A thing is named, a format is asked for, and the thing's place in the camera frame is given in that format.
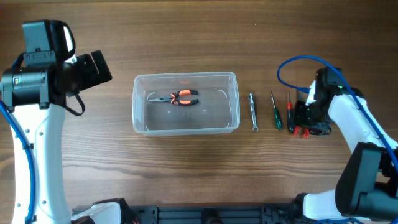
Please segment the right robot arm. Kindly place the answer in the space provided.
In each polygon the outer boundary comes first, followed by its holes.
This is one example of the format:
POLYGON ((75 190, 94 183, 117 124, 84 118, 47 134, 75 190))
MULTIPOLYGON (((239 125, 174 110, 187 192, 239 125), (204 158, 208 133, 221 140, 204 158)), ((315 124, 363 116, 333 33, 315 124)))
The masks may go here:
POLYGON ((335 123, 351 157, 335 189, 302 194, 302 214, 318 223, 353 220, 391 221, 397 218, 397 171, 386 146, 397 154, 391 139, 370 113, 364 95, 348 88, 340 69, 317 70, 306 101, 294 107, 294 124, 304 136, 327 136, 335 123))

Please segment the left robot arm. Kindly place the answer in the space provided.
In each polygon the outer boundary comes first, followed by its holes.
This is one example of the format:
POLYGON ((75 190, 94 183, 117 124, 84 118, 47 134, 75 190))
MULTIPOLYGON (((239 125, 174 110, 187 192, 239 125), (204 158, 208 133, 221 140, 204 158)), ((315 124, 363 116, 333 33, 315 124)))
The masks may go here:
POLYGON ((25 22, 25 52, 1 78, 1 113, 14 142, 13 223, 134 223, 122 198, 100 200, 72 215, 63 187, 62 130, 67 98, 111 80, 103 54, 76 56, 67 23, 25 22))

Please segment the red black screwdriver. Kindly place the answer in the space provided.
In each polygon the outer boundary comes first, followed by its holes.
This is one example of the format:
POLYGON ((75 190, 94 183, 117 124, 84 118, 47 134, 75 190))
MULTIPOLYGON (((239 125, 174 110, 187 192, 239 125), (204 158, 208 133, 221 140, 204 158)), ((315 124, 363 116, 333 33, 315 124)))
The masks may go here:
POLYGON ((290 92, 288 91, 287 94, 287 129, 288 132, 294 133, 295 126, 294 126, 294 111, 292 102, 290 99, 290 92))

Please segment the clear plastic container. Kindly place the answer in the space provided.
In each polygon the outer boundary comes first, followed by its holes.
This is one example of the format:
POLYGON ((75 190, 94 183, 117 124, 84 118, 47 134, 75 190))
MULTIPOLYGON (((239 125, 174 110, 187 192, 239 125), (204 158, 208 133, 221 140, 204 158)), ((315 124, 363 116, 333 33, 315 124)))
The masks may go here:
POLYGON ((132 125, 144 136, 231 133, 240 125, 236 75, 139 75, 132 93, 132 125))

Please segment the small silver wrench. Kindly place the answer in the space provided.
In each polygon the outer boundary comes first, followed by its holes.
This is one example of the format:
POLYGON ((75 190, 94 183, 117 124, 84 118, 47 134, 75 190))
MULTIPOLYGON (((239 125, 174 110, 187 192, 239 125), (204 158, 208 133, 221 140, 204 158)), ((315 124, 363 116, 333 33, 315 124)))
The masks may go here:
POLYGON ((257 125, 256 110, 255 110, 253 93, 249 93, 248 94, 248 98, 249 98, 249 105, 250 105, 250 109, 251 109, 252 130, 255 131, 255 132, 258 132, 259 131, 259 127, 257 125))

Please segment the red handled snips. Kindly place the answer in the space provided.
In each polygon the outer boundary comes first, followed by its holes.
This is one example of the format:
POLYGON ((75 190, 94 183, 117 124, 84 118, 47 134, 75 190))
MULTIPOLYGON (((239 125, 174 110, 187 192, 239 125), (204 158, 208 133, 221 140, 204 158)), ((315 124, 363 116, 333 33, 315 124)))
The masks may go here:
POLYGON ((310 132, 307 126, 307 106, 302 92, 296 91, 297 101, 294 105, 294 136, 302 134, 305 139, 309 138, 310 132))

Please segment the green handled screwdriver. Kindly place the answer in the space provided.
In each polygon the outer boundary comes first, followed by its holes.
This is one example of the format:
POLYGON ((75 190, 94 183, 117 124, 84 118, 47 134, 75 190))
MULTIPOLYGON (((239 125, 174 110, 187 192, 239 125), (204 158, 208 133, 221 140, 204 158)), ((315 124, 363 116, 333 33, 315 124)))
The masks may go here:
POLYGON ((274 95, 273 95, 272 91, 271 91, 271 100, 272 100, 272 104, 273 104, 275 126, 278 130, 281 130, 282 129, 282 120, 280 118, 279 109, 276 107, 276 103, 275 103, 275 99, 274 99, 274 95))

